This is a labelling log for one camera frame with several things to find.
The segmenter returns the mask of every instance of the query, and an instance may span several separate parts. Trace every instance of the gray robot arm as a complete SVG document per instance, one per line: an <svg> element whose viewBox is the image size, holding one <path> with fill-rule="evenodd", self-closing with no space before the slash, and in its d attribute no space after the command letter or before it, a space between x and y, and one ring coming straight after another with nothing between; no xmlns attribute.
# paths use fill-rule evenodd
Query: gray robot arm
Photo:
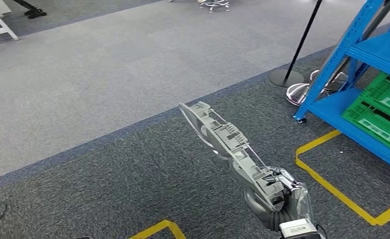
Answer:
<svg viewBox="0 0 390 239"><path fill-rule="evenodd" d="M312 224L308 189L289 172L267 166L233 124L208 104L179 108L200 139L241 183L244 199L263 225L287 239L324 239Z"/></svg>

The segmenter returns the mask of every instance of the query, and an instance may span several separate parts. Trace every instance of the green plastic crate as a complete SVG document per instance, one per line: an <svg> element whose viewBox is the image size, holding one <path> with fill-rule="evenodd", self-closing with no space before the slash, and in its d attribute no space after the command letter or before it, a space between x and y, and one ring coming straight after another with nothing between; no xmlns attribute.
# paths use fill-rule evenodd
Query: green plastic crate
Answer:
<svg viewBox="0 0 390 239"><path fill-rule="evenodd" d="M355 101L342 117L390 148L390 116L364 101Z"/></svg>
<svg viewBox="0 0 390 239"><path fill-rule="evenodd" d="M390 116L390 76L380 73L362 92L360 98Z"/></svg>

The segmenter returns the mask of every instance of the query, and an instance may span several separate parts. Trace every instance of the metal rod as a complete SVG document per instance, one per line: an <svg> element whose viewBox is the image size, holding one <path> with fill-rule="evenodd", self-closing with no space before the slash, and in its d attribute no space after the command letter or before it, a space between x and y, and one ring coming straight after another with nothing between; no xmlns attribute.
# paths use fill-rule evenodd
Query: metal rod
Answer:
<svg viewBox="0 0 390 239"><path fill-rule="evenodd" d="M299 55L299 53L300 53L300 50L302 49L303 43L305 42L306 37L308 36L309 30L310 30L310 28L311 28L311 26L312 26L312 23L313 23L313 21L314 21L314 19L315 19L315 16L316 16L316 14L317 14L317 12L318 12L318 9L319 9L319 6L321 5L321 3L322 3L322 0L318 0L318 1L316 2L316 4L315 4L315 8L314 8L314 10L312 11L312 15L311 15L311 17L309 18L308 24L306 25L306 29L305 29L305 31L303 32L302 38L300 39L299 46L297 46L296 53L294 54L293 59L292 59L292 62L290 63L290 66L289 66L289 69L288 69L288 71L287 71L287 73L286 73L285 79L283 80L283 84L284 84L284 83L287 81L287 79L289 78L290 72L292 71L293 65L294 65L294 63L295 63L295 61L296 61L296 59L297 59L297 57L298 57L298 55Z"/></svg>

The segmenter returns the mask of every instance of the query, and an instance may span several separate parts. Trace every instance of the yellow floor tape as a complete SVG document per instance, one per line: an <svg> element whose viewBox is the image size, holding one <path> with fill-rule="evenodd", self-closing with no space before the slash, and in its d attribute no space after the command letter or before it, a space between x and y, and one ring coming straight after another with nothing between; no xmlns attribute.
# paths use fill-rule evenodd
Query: yellow floor tape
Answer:
<svg viewBox="0 0 390 239"><path fill-rule="evenodd" d="M368 223L371 225L384 225L388 221L390 221L390 208L383 212L378 217L374 218L369 213L367 213L365 210L363 210L361 207L359 207L356 203L354 203L351 199L346 197L342 192L340 192L337 188L335 188L333 185L331 185L327 180L325 180L323 177L321 177L317 172L315 172L312 168L310 168L307 164L302 162L299 159L299 155L302 153L305 153L306 151L317 147L318 145L340 135L341 132L338 130L334 130L320 138L317 138L316 140L309 142L305 144L304 146L298 148L296 150L296 165L308 172L312 178L314 178L318 183L320 183L324 188L326 188L328 191L330 191L334 196L336 196L340 201L342 201L344 204L346 204L349 208L351 208L354 212L356 212L359 216L361 216L363 219L365 219Z"/></svg>
<svg viewBox="0 0 390 239"><path fill-rule="evenodd" d="M176 239L186 239L185 235L183 235L182 231L179 229L178 225L174 222L170 222L167 220L163 220L156 225L143 230L142 232L132 236L130 239L146 239L155 233L163 230L164 228L169 228L172 231L172 234Z"/></svg>

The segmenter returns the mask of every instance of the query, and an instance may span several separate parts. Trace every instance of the blue metal shelf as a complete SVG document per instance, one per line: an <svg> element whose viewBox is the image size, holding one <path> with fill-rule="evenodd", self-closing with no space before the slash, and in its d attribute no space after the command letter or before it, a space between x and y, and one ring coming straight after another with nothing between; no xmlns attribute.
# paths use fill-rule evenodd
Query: blue metal shelf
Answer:
<svg viewBox="0 0 390 239"><path fill-rule="evenodd" d="M390 75L390 29L385 34L361 41L366 27L377 16L384 3L384 0L365 1L293 117L298 122L303 122L306 113L311 112L390 164L390 148L341 117L359 96L360 90L354 85L368 66ZM317 101L328 79L346 56L351 57L348 80L339 92ZM358 62L363 62L360 67L357 67Z"/></svg>
<svg viewBox="0 0 390 239"><path fill-rule="evenodd" d="M355 87L349 88L314 102L309 111L390 164L390 148L341 117L360 93Z"/></svg>
<svg viewBox="0 0 390 239"><path fill-rule="evenodd" d="M346 54L390 75L390 31L350 46Z"/></svg>

